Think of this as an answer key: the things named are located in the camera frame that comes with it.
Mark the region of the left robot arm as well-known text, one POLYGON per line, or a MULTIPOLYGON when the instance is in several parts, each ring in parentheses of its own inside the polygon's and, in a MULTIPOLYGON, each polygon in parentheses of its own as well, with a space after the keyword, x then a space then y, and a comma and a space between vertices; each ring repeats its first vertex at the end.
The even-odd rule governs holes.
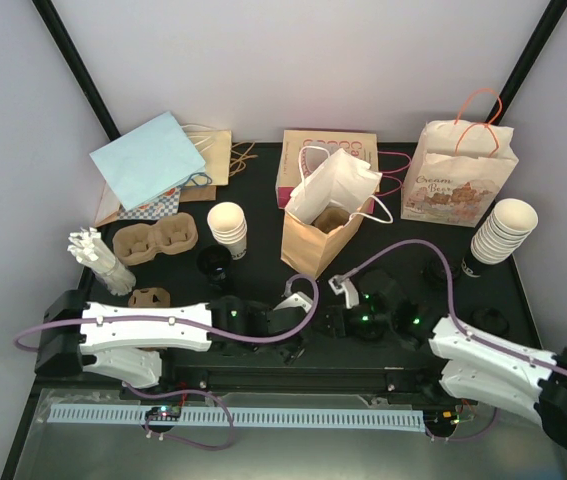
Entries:
POLYGON ((316 302, 286 291, 275 307, 235 296, 180 307, 135 309, 63 294, 44 316, 35 372, 62 378, 96 373, 145 389, 156 399, 177 388, 167 349, 235 356, 261 347, 298 346, 316 302))

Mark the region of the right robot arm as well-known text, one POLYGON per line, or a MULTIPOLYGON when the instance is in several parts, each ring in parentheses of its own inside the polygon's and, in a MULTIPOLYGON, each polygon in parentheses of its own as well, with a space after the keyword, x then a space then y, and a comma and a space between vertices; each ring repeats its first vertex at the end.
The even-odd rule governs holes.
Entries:
POLYGON ((487 403, 540 426, 567 450, 567 348, 553 353, 526 347, 412 303, 382 270, 367 272, 358 283, 336 275, 328 285, 344 298, 327 315, 330 335, 388 340, 434 357, 441 368, 417 379, 424 400, 487 403))

